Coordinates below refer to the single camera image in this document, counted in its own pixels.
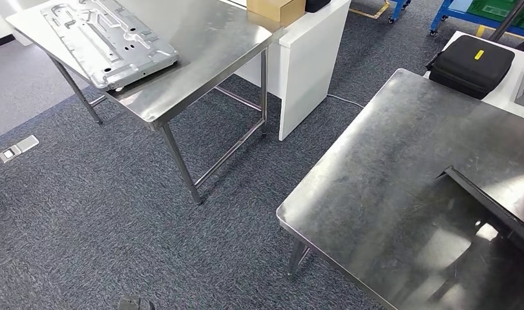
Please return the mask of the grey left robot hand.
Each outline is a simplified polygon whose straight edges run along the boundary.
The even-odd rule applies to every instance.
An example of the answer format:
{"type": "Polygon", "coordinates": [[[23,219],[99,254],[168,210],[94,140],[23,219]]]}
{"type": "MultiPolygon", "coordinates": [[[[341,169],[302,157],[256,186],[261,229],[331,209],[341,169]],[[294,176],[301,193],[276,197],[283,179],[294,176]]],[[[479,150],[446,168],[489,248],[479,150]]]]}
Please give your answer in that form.
{"type": "Polygon", "coordinates": [[[155,306],[140,296],[123,295],[118,302],[118,310],[155,310],[155,306]]]}

